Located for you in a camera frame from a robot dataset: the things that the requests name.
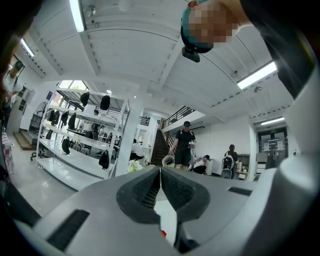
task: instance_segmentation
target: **doorway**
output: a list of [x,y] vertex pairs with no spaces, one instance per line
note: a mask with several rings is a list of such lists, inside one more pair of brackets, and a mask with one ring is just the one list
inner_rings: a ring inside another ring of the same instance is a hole
[[277,128],[258,133],[259,153],[267,153],[266,169],[276,168],[288,157],[287,128]]

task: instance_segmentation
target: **black shorts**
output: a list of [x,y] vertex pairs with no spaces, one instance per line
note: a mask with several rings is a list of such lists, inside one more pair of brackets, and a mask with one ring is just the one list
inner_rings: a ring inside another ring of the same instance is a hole
[[190,158],[191,158],[190,148],[186,148],[183,150],[177,150],[175,153],[174,164],[188,166]]

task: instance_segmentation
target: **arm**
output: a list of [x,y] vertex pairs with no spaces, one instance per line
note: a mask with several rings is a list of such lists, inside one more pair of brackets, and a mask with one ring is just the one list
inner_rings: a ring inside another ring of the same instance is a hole
[[176,146],[178,145],[178,142],[179,142],[179,139],[176,138],[172,144],[172,147],[170,148],[170,151],[173,151],[176,148]]

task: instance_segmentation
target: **gray plastic surface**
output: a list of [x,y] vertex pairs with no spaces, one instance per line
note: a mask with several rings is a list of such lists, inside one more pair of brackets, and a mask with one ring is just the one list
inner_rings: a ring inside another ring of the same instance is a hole
[[[180,255],[164,239],[159,225],[138,224],[117,204],[118,189],[152,168],[86,187],[42,218],[34,231],[47,239],[74,209],[82,209],[90,216],[66,248],[68,255]],[[290,157],[278,170],[266,170],[258,182],[171,170],[210,193],[203,214],[182,224],[187,238],[200,244],[186,256],[259,255],[273,250],[297,227],[320,186],[319,155]],[[228,191],[230,187],[252,193],[234,193]]]

